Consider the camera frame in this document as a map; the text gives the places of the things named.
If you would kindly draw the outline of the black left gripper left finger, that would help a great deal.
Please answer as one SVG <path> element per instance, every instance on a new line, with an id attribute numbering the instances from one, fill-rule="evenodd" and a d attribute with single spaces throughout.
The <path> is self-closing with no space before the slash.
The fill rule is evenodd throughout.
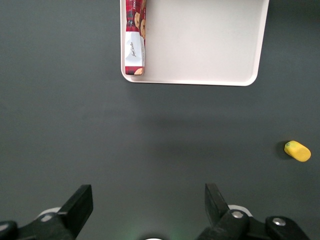
<path id="1" fill-rule="evenodd" d="M 93 211 L 92 186 L 81 185 L 61 207 L 42 211 L 29 224 L 0 222 L 2 240 L 75 240 Z"/>

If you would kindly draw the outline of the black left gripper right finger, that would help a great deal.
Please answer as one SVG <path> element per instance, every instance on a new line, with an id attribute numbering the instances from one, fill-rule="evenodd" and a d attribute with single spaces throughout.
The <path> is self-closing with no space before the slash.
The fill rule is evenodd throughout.
<path id="1" fill-rule="evenodd" d="M 229 205 L 215 183 L 204 189 L 205 211 L 210 226 L 198 240 L 308 240 L 307 234 L 292 219 L 268 216 L 258 221 L 251 212 L 239 205 Z"/>

